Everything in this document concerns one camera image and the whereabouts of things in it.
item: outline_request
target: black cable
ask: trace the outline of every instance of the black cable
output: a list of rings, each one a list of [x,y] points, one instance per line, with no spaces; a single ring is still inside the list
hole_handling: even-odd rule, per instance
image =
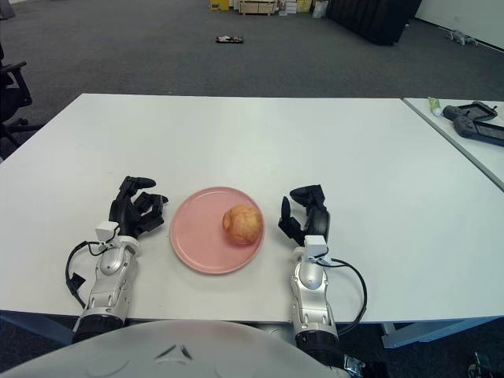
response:
[[[77,252],[79,252],[80,250],[82,250],[85,246],[87,246],[87,248],[89,250],[89,253],[91,255],[93,255],[93,256],[99,256],[100,254],[103,254],[106,250],[109,249],[109,248],[105,248],[103,251],[98,252],[97,254],[93,254],[93,252],[91,251],[91,245],[99,245],[99,244],[100,244],[99,242],[88,242],[88,241],[84,240],[82,243],[78,244],[72,250],[72,252],[70,252],[69,258],[66,261],[66,267],[65,267],[65,282],[66,282],[66,286],[70,290],[70,294],[72,294],[72,296],[77,300],[77,302],[82,306],[82,308],[85,308],[86,304],[84,303],[84,301],[82,300],[82,298],[79,296],[79,292],[78,292],[79,287],[76,286],[76,283],[74,281],[72,281],[72,279],[70,278],[70,271],[69,271],[70,262],[72,261],[73,256]]]
[[[368,288],[365,286],[365,281],[360,272],[352,265],[347,263],[346,261],[343,260],[338,260],[337,258],[332,258],[331,261],[339,263],[339,265],[326,265],[326,264],[321,264],[319,261],[315,261],[316,264],[320,266],[324,266],[325,268],[342,268],[342,267],[347,267],[352,269],[355,274],[359,277],[359,280],[361,281],[362,285],[362,294],[364,295],[364,300],[362,301],[362,307],[361,311],[359,311],[359,314],[355,317],[354,321],[352,321],[350,324],[348,324],[346,327],[343,327],[341,330],[338,330],[338,335],[345,335],[346,333],[350,332],[352,329],[358,326],[358,324],[361,322],[362,317],[364,316],[364,313],[366,311],[366,306],[368,305]]]

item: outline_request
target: green tube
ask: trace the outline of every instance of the green tube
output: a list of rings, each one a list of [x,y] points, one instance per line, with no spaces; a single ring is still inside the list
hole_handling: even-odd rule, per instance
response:
[[[429,97],[428,104],[431,108],[432,114],[434,114],[436,117],[439,117],[441,114],[443,114],[443,111],[441,110],[441,105],[439,104],[439,100],[437,98]]]

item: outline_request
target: white wall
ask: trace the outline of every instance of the white wall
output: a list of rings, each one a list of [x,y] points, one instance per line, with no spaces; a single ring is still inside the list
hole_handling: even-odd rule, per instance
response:
[[[504,0],[423,0],[417,18],[504,49]]]

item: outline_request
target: robotic arm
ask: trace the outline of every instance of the robotic arm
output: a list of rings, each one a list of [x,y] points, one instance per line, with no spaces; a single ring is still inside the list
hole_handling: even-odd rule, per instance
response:
[[[300,187],[290,193],[300,205],[306,207],[306,223],[301,228],[300,223],[291,217],[291,206],[287,197],[283,197],[280,229],[300,247],[294,251],[295,264],[291,273],[291,289],[294,295],[292,305],[292,322],[295,341],[303,350],[320,363],[346,370],[354,377],[362,377],[365,364],[358,359],[343,354],[339,349],[339,337],[336,324],[326,293],[328,277],[324,267],[333,267],[324,260],[328,253],[328,233],[330,215],[324,206],[324,192],[320,185]],[[340,266],[352,268],[361,279],[360,273],[344,261]],[[364,314],[365,304],[358,316]]]
[[[100,256],[95,268],[96,281],[75,326],[74,343],[124,326],[131,301],[131,285],[137,271],[136,257],[140,254],[137,239],[140,234],[163,224],[163,204],[168,201],[165,196],[145,192],[134,202],[132,197],[138,190],[155,185],[151,179],[127,176],[110,206],[109,220],[95,229],[98,241],[83,242],[70,254],[67,286],[80,302],[77,290],[84,279],[75,273],[69,279],[69,262],[83,246],[87,245],[91,252],[91,244],[98,245],[98,253],[91,254]]]

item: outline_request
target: pink plate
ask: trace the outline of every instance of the pink plate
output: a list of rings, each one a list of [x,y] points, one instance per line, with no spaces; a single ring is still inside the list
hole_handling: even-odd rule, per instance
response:
[[[170,228],[172,246],[180,260],[199,272],[229,273],[252,260],[264,239],[249,246],[228,240],[222,217],[239,203],[261,209],[252,198],[232,187],[209,187],[186,199],[176,211]]]

